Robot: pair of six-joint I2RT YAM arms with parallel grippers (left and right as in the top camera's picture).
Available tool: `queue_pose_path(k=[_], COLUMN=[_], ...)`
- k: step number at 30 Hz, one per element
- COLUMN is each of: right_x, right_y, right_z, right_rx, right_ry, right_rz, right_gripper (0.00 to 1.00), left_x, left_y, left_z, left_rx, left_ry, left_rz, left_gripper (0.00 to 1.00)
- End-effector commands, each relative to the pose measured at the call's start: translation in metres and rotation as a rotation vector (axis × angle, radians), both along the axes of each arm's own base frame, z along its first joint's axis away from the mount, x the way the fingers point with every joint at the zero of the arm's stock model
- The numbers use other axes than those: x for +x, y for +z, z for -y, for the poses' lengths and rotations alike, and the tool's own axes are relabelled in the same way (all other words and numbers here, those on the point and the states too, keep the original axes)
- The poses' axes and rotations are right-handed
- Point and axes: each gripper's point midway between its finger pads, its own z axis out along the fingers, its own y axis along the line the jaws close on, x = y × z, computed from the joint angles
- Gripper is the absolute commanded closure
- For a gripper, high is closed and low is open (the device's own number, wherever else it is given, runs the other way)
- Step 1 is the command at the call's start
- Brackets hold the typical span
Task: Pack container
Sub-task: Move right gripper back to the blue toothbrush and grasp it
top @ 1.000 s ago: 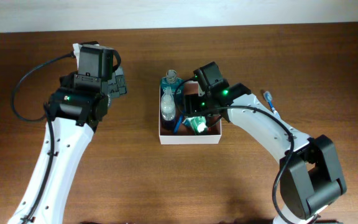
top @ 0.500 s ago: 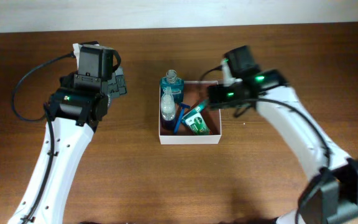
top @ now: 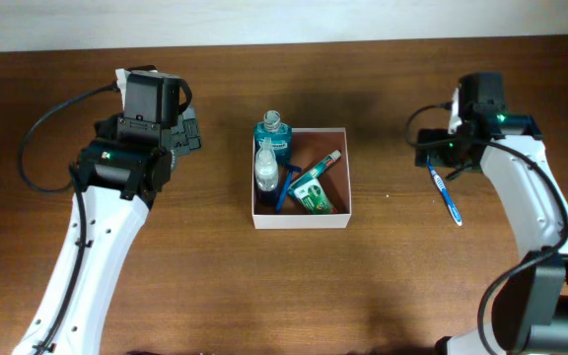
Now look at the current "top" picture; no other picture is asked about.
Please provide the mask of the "blue white toothbrush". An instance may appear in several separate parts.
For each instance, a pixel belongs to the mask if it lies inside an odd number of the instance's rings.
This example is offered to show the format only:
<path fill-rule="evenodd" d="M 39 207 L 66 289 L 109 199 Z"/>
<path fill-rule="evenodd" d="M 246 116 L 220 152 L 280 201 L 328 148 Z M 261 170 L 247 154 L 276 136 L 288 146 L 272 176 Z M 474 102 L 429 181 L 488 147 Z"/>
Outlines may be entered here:
<path fill-rule="evenodd" d="M 445 203 L 445 205 L 446 205 L 446 207 L 447 207 L 447 209 L 450 213 L 450 216 L 452 217 L 453 221 L 458 226 L 461 226 L 462 225 L 462 216 L 461 216 L 457 206 L 455 205 L 454 201 L 450 197 L 443 179 L 439 176 L 439 174 L 436 172 L 436 170 L 432 166 L 430 157 L 427 157 L 427 159 L 426 159 L 426 167 L 429 171 L 429 174 L 432 178 L 433 183 L 435 184 L 437 190 L 440 192 L 440 194 L 443 198 L 443 201 L 444 201 L 444 203 Z"/>

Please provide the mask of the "clear pump soap bottle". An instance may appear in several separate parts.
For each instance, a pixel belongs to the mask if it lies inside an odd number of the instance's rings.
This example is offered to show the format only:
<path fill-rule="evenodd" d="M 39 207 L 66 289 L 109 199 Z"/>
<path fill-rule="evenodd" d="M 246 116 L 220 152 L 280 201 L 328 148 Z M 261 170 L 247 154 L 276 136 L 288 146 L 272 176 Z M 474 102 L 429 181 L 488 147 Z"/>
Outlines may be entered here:
<path fill-rule="evenodd" d="M 257 200 L 263 205 L 275 206 L 279 195 L 279 167 L 270 137 L 262 141 L 256 152 L 253 171 Z"/>

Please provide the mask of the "teal mouthwash bottle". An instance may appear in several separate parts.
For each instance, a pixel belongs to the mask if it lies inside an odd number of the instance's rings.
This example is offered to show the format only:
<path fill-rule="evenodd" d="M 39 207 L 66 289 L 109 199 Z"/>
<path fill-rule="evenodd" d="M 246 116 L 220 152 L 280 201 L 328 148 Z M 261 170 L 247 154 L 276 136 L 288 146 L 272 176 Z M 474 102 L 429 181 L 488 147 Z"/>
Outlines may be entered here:
<path fill-rule="evenodd" d="M 290 162 L 292 153 L 292 128 L 284 123 L 281 115 L 276 110 L 269 110 L 263 116 L 253 130 L 254 143 L 257 148 L 261 146 L 265 138 L 271 140 L 276 161 L 285 165 Z"/>

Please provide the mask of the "teal toothpaste tube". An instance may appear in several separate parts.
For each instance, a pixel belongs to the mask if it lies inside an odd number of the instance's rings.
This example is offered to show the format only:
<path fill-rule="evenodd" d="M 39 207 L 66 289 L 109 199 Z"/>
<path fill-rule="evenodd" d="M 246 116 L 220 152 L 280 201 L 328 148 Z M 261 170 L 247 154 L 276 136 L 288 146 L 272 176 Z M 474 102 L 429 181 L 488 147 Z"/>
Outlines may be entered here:
<path fill-rule="evenodd" d="M 339 150 L 335 150 L 332 153 L 328 154 L 325 158 L 319 161 L 316 165 L 306 171 L 303 175 L 298 177 L 294 182 L 293 185 L 303 184 L 306 183 L 308 180 L 313 178 L 318 178 L 323 173 L 327 171 L 329 167 L 335 164 L 341 157 L 341 152 Z"/>

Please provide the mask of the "green Dettol soap bar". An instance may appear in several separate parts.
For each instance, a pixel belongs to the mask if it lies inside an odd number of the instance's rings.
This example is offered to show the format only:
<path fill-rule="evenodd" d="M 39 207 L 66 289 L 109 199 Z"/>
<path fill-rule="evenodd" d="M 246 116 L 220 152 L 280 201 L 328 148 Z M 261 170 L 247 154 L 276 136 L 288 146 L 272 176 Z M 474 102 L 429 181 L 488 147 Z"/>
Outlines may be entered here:
<path fill-rule="evenodd" d="M 294 186 L 291 193 L 309 214 L 329 215 L 337 213 L 336 207 L 328 199 L 316 178 Z"/>

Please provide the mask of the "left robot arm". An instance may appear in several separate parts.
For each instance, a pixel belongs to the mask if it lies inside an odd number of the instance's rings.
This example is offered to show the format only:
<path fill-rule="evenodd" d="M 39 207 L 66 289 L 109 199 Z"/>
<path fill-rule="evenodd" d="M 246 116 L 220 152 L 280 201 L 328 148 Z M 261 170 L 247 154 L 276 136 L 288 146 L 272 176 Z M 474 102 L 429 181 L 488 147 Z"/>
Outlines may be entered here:
<path fill-rule="evenodd" d="M 129 249 L 180 157 L 201 148 L 192 92 L 154 65 L 118 69 L 104 87 L 122 110 L 95 124 L 69 167 L 68 231 L 17 354 L 97 354 Z"/>

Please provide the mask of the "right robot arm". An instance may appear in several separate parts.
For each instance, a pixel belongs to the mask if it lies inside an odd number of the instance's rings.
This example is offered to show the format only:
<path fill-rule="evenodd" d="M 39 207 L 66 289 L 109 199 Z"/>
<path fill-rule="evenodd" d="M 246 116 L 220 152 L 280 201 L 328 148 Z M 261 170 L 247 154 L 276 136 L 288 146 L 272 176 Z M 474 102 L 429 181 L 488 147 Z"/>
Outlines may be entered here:
<path fill-rule="evenodd" d="M 506 108 L 503 77 L 465 75 L 446 128 L 421 129 L 407 144 L 415 166 L 484 174 L 503 204 L 520 261 L 481 297 L 475 330 L 439 339 L 437 354 L 568 354 L 568 203 L 529 114 Z"/>

